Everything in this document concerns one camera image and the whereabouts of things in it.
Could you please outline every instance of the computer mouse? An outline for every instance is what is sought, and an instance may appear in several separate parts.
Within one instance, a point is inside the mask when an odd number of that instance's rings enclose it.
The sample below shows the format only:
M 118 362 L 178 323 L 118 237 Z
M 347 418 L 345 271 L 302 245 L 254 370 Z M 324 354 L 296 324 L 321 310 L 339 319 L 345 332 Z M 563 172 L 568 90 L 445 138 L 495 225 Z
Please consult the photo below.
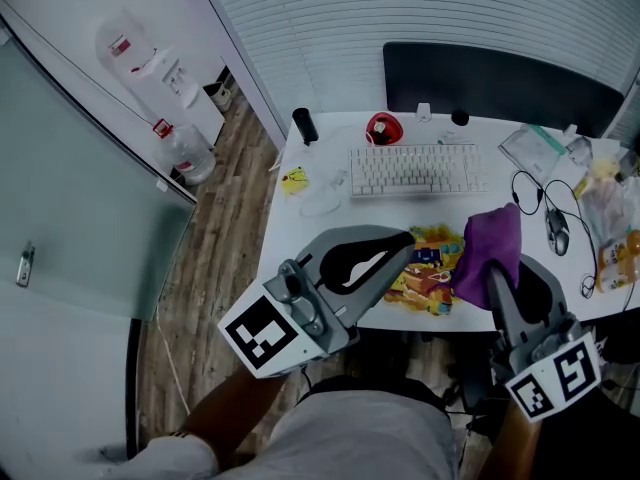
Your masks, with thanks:
M 545 216 L 547 239 L 551 250 L 558 256 L 567 254 L 569 248 L 569 226 L 564 214 L 557 208 L 549 210 Z

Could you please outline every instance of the orange bottle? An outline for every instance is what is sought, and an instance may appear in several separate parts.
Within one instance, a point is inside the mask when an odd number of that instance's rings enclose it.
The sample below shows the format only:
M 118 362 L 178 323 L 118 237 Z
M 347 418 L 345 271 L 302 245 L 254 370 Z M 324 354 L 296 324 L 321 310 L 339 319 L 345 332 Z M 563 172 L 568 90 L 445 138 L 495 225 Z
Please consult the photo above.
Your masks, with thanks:
M 635 283 L 640 277 L 640 256 L 626 256 L 615 265 L 598 272 L 596 285 L 601 292 L 609 292 Z
M 628 256 L 640 255 L 640 231 L 631 231 L 625 238 L 600 249 L 598 264 L 601 269 L 615 265 Z

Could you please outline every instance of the door handle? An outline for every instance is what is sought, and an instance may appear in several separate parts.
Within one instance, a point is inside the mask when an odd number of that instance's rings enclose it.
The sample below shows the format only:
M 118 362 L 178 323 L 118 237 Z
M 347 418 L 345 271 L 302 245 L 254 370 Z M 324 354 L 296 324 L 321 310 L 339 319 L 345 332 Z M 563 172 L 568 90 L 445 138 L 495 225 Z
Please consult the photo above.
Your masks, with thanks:
M 36 254 L 36 248 L 31 243 L 31 240 L 24 246 L 22 255 L 20 256 L 20 265 L 18 266 L 18 276 L 16 277 L 16 284 L 21 288 L 29 286 L 29 279 L 31 278 L 31 268 L 33 267 L 33 257 Z

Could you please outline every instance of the plastic container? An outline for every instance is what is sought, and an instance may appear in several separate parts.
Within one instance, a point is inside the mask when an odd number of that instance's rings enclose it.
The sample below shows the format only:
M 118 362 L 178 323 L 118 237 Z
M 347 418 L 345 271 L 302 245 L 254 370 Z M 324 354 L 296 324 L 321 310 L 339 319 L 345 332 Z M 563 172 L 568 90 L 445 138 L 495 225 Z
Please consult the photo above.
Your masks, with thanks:
M 216 161 L 193 126 L 173 127 L 161 119 L 153 131 L 162 139 L 166 154 L 187 185 L 199 185 L 207 180 Z
M 598 272 L 596 285 L 601 292 L 609 292 L 635 283 L 640 277 L 640 256 L 627 256 L 615 265 Z
M 102 65 L 121 76 L 142 69 L 155 55 L 144 27 L 127 10 L 118 12 L 98 27 L 95 46 Z
M 404 133 L 400 122 L 391 114 L 378 112 L 365 129 L 367 142 L 375 146 L 390 146 L 398 142 Z
M 640 255 L 640 231 L 631 231 L 625 238 L 602 247 L 598 257 L 600 268 L 615 265 L 629 256 Z

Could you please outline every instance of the white wall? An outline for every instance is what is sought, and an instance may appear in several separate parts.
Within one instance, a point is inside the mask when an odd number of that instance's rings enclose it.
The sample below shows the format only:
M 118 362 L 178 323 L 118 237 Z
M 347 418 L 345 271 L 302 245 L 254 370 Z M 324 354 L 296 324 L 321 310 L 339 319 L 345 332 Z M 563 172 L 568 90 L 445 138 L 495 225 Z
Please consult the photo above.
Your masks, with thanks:
M 100 23 L 122 7 L 128 8 L 158 46 L 174 44 L 185 66 L 201 84 L 215 82 L 224 63 L 202 39 L 191 19 L 186 0 L 7 0 L 40 34 L 110 93 L 136 111 L 130 94 L 98 62 L 95 32 Z M 38 60 L 99 121 L 143 159 L 165 173 L 170 164 L 157 136 L 117 101 L 88 81 L 76 68 L 40 40 L 0 0 L 0 12 Z
M 129 320 L 0 282 L 0 466 L 12 480 L 98 478 L 125 445 Z

